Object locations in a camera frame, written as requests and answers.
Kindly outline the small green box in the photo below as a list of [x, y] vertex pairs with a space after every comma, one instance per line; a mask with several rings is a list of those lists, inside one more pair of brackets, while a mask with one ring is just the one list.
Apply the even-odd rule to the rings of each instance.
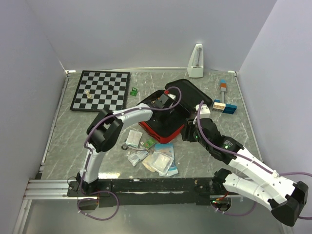
[[146, 149], [150, 149], [151, 147], [153, 147], [154, 145], [156, 144], [156, 140], [154, 138], [151, 138], [149, 140], [147, 140], [143, 146], [146, 148]]

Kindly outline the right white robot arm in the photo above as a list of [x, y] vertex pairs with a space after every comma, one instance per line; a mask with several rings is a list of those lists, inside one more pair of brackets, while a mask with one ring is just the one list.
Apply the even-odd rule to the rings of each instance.
[[213, 177], [217, 194], [242, 195], [266, 207], [284, 225], [295, 225], [307, 203], [306, 183], [294, 182], [265, 165], [238, 141], [222, 135], [210, 118], [187, 119], [181, 134], [184, 141], [198, 142], [212, 157], [248, 177], [220, 169]]

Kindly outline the red black medicine case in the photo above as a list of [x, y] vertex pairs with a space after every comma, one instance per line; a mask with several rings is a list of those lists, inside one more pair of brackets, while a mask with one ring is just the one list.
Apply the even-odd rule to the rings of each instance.
[[149, 121], [139, 123], [148, 135], [161, 144], [169, 143], [180, 134], [186, 119], [195, 114], [195, 107], [201, 101], [204, 101], [208, 107], [211, 107], [213, 103], [208, 95], [187, 79], [169, 82], [165, 85], [165, 89], [172, 86], [178, 87], [182, 93], [179, 105], [170, 111], [156, 112]]

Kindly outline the white gauze packet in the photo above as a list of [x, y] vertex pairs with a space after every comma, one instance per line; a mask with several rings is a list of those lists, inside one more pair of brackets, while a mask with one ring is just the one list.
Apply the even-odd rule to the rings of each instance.
[[166, 174], [174, 158], [161, 152], [153, 152], [150, 166], [160, 174]]

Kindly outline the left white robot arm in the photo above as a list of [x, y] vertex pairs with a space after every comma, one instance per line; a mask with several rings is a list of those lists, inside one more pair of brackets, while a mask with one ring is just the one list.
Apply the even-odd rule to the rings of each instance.
[[77, 174], [79, 191], [85, 196], [94, 194], [98, 182], [100, 164], [107, 151], [116, 144], [120, 132], [133, 124], [149, 121], [155, 114], [165, 113], [175, 109], [182, 100], [179, 88], [178, 100], [172, 99], [169, 94], [163, 93], [162, 103], [156, 99], [154, 103], [140, 103], [134, 107], [119, 111], [103, 109], [99, 112], [87, 129], [87, 138], [83, 147], [87, 149], [87, 155], [83, 167]]

